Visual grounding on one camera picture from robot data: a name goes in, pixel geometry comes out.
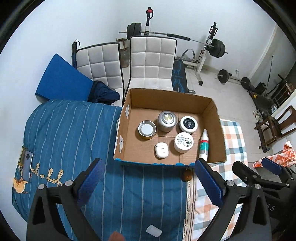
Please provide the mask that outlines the black blue bench pad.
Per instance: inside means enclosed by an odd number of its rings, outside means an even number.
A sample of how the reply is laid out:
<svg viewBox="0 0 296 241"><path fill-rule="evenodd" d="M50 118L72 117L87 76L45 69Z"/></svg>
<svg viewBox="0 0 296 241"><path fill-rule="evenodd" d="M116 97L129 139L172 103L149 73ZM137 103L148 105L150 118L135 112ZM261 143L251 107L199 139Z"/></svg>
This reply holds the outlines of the black blue bench pad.
<svg viewBox="0 0 296 241"><path fill-rule="evenodd" d="M171 76L173 90L176 92L188 92L185 66L182 60L175 59Z"/></svg>

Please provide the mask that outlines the white small plastic bottle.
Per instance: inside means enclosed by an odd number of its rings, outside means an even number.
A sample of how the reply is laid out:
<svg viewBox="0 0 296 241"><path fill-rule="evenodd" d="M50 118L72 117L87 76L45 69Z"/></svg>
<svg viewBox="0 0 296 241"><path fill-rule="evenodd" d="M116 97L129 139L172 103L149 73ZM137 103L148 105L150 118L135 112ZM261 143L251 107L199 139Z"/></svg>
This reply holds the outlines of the white small plastic bottle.
<svg viewBox="0 0 296 241"><path fill-rule="evenodd" d="M152 235L153 237L160 237L161 234L162 234L162 230L160 230L159 228L155 227L154 225L148 226L148 228L146 229L146 232L149 235Z"/></svg>

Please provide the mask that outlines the orange white cloth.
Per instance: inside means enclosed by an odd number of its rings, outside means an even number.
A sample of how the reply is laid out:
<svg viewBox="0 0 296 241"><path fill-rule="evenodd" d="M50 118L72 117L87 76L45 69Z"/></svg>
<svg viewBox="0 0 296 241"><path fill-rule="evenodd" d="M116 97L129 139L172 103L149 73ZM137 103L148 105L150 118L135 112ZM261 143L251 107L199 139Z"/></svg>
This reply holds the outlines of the orange white cloth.
<svg viewBox="0 0 296 241"><path fill-rule="evenodd" d="M296 156L295 156L295 150L291 144L290 141L287 141L284 146L283 149L281 151L281 153L278 154L274 154L271 156L265 156L260 158L258 161L256 161L255 163L252 164L253 168L261 168L263 167L262 165L262 160L264 158L268 158L271 161L284 166L284 167L291 167L292 165L295 165L296 162Z"/></svg>

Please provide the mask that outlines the white jar green logo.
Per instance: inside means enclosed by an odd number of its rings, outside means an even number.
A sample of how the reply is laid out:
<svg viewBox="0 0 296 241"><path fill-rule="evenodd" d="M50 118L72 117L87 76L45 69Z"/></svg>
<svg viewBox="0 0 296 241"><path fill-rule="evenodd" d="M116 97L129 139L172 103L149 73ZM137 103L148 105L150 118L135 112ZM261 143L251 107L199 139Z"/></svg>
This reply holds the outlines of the white jar green logo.
<svg viewBox="0 0 296 241"><path fill-rule="evenodd" d="M186 153L194 145L193 137L186 132L181 132L176 135L174 140L174 148L179 153Z"/></svg>

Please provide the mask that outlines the cardboard box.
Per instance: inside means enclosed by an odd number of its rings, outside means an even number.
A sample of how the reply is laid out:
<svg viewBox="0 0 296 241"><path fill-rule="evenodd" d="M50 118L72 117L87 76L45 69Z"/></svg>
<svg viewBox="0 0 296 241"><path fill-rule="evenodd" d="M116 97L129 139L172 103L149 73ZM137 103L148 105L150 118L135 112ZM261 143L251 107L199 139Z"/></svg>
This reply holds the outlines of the cardboard box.
<svg viewBox="0 0 296 241"><path fill-rule="evenodd" d="M113 157L135 164L192 166L204 130L209 137L208 163L225 162L224 134L213 99L131 88L118 119Z"/></svg>

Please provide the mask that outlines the left white quilted chair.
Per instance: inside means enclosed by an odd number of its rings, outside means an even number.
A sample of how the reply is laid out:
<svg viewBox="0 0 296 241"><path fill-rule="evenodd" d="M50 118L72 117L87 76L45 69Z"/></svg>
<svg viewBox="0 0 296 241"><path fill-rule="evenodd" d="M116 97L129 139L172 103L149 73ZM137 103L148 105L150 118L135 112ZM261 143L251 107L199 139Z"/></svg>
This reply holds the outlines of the left white quilted chair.
<svg viewBox="0 0 296 241"><path fill-rule="evenodd" d="M72 44L72 66L92 81L101 81L120 95L114 105L122 106L125 95L120 63L120 44L109 42L78 49Z"/></svg>

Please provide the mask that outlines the white weight bench rack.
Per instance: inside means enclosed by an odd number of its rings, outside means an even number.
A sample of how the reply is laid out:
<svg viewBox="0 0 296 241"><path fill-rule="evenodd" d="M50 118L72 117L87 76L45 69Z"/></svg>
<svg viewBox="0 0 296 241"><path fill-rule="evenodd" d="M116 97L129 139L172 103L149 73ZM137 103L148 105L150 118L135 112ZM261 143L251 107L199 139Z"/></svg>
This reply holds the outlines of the white weight bench rack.
<svg viewBox="0 0 296 241"><path fill-rule="evenodd" d="M214 24L211 26L210 30L209 30L209 33L208 33L208 37L206 39L206 42L204 44L204 47L201 49L200 53L199 53L199 56L196 56L195 55L195 52L193 49L187 49L183 54L182 56L180 57L177 57L178 60L182 60L182 62L184 63L184 65L186 67L192 67L194 72L195 72L195 75L196 75L196 78L198 80L198 84L200 86L203 85L203 81L202 81L202 78L200 76L200 73L201 73L201 70L202 70L202 67L205 63L205 60L206 60L206 57L207 57L207 53L208 51L210 50L211 48L211 44L212 44L212 40L213 38L215 37L217 31L218 31L218 28L216 27L217 23L214 22ZM185 54L191 50L192 53L193 53L193 59L188 59L185 57Z"/></svg>

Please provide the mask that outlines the white quilted chair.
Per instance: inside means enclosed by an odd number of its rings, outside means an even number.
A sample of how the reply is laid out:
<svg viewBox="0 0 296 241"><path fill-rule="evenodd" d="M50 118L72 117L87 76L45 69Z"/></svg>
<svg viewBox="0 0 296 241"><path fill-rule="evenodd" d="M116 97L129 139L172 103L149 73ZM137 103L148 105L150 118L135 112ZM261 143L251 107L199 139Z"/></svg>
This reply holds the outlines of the white quilted chair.
<svg viewBox="0 0 296 241"><path fill-rule="evenodd" d="M120 44L109 42L78 49L72 44L72 66L92 81L101 81L120 95L114 105L122 106L125 95L120 63Z"/></svg>
<svg viewBox="0 0 296 241"><path fill-rule="evenodd" d="M177 40L155 36L130 39L130 80L128 88L173 90L171 77Z"/></svg>

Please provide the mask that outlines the silver metal tin can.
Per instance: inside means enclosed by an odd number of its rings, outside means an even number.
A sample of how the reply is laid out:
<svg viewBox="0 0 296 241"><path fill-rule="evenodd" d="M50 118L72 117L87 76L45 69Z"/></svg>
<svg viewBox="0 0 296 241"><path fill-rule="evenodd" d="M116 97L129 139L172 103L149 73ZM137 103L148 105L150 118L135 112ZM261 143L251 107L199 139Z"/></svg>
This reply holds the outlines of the silver metal tin can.
<svg viewBox="0 0 296 241"><path fill-rule="evenodd" d="M158 128L162 132L170 132L177 123L176 115L168 110L162 111L158 116Z"/></svg>

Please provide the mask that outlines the white earbuds case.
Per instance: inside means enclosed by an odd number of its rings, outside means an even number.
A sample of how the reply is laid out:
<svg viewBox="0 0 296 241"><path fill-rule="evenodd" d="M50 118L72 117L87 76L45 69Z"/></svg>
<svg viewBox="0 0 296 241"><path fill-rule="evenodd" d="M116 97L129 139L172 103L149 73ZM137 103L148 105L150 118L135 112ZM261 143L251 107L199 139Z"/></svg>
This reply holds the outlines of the white earbuds case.
<svg viewBox="0 0 296 241"><path fill-rule="evenodd" d="M164 159L169 155L169 147L166 143L157 143L154 147L154 152L159 159Z"/></svg>

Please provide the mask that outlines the floor barbell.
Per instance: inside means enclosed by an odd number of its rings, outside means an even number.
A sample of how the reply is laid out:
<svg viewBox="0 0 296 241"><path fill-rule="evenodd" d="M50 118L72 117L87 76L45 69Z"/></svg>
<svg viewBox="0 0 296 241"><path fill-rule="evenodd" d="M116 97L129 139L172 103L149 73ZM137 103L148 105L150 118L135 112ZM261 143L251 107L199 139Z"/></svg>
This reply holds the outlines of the floor barbell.
<svg viewBox="0 0 296 241"><path fill-rule="evenodd" d="M229 79L232 79L232 80L235 80L235 81L238 81L241 86L248 90L250 88L250 85L251 85L251 82L250 82L250 79L247 78L247 77L243 77L242 79L239 79L239 78L236 78L236 77L233 77L233 75L231 73L229 73L227 70L225 69L221 69L218 74L217 74L217 78L218 80L220 81L220 83L222 84L225 84L228 82Z"/></svg>

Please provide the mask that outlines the white jar black label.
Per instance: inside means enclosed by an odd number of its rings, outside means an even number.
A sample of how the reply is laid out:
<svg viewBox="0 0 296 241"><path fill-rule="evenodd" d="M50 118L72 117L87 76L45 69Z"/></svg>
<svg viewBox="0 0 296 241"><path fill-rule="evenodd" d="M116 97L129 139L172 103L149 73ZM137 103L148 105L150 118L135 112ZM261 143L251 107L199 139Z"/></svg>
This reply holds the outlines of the white jar black label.
<svg viewBox="0 0 296 241"><path fill-rule="evenodd" d="M179 127L182 132L192 134L198 129L198 122L194 117L187 115L181 118Z"/></svg>

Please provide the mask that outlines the dark wooden chair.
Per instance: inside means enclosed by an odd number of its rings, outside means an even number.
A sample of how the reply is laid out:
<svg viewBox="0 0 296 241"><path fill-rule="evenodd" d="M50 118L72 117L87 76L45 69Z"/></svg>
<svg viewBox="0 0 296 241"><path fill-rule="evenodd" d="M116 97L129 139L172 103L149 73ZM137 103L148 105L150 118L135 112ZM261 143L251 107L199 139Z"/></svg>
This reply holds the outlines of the dark wooden chair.
<svg viewBox="0 0 296 241"><path fill-rule="evenodd" d="M258 121L254 129L257 130L261 143L259 149L264 153L268 152L271 144L295 132L295 127L287 131L287 128L293 125L295 125L295 108L291 105L278 118L269 115L265 120ZM264 138L266 131L271 133L269 140Z"/></svg>

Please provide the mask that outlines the white spray bottle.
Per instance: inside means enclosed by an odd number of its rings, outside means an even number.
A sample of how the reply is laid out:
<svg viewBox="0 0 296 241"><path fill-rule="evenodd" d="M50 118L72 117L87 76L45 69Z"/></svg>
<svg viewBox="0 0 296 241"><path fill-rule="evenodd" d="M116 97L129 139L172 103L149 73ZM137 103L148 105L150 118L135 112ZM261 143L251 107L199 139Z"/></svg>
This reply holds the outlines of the white spray bottle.
<svg viewBox="0 0 296 241"><path fill-rule="evenodd" d="M203 130L200 145L199 145L199 159L203 159L204 161L208 161L208 151L209 151L209 137L208 131L206 129Z"/></svg>

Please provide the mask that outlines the brown walnut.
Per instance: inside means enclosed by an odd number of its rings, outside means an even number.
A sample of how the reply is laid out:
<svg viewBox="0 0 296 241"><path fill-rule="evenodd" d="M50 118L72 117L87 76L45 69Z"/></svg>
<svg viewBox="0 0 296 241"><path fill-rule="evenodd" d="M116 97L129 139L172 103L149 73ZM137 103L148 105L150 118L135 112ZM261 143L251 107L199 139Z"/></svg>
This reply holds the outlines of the brown walnut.
<svg viewBox="0 0 296 241"><path fill-rule="evenodd" d="M193 172L190 169L184 169L181 174L181 180L183 182L188 182L193 178Z"/></svg>

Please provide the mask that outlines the dark blue clothing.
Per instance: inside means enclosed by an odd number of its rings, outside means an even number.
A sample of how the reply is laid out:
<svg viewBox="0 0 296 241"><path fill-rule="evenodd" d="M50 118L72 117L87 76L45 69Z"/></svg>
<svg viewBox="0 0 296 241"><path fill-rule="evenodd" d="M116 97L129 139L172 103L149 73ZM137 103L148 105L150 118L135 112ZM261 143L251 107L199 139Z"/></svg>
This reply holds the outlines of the dark blue clothing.
<svg viewBox="0 0 296 241"><path fill-rule="evenodd" d="M120 100L120 95L118 92L109 88L101 81L93 82L90 94L88 96L88 102L111 105L118 100Z"/></svg>

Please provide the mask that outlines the blue foam mat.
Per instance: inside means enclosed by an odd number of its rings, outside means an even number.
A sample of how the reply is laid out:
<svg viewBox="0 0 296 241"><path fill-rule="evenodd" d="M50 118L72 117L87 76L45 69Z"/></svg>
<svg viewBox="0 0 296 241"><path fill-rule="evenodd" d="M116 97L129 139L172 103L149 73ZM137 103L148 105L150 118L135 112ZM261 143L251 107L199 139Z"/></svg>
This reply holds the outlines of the blue foam mat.
<svg viewBox="0 0 296 241"><path fill-rule="evenodd" d="M48 64L35 94L46 100L87 101L93 81L55 54Z"/></svg>

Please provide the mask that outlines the blue striped quilt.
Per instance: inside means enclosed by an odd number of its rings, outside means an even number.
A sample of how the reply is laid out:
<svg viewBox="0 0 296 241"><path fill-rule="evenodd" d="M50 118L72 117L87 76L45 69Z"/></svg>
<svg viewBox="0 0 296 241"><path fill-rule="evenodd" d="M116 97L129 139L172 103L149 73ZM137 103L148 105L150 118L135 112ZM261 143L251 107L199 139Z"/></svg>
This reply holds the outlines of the blue striped quilt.
<svg viewBox="0 0 296 241"><path fill-rule="evenodd" d="M22 193L13 206L27 240L183 240L187 185L181 168L114 157L121 108L51 100L27 120Z"/></svg>

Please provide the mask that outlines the right white quilted chair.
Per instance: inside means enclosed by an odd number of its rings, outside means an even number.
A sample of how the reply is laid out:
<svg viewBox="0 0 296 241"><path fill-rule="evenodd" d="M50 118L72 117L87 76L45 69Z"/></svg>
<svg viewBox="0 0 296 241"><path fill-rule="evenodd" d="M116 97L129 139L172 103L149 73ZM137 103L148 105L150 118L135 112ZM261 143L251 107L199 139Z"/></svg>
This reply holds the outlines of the right white quilted chair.
<svg viewBox="0 0 296 241"><path fill-rule="evenodd" d="M155 36L130 39L130 80L128 88L173 90L171 77L177 40Z"/></svg>

